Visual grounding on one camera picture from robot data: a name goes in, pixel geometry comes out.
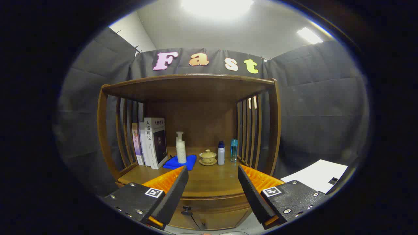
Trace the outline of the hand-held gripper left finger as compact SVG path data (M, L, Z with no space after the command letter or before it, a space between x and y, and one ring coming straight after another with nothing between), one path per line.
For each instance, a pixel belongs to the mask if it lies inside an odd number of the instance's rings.
M170 223L188 182L182 166L146 183L130 182L104 197L104 204L130 220L164 230Z

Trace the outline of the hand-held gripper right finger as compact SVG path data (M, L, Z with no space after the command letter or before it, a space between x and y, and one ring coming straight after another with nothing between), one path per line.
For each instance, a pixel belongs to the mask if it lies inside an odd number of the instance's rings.
M238 167L238 179L264 229L289 223L329 198L298 180L284 182L245 165Z

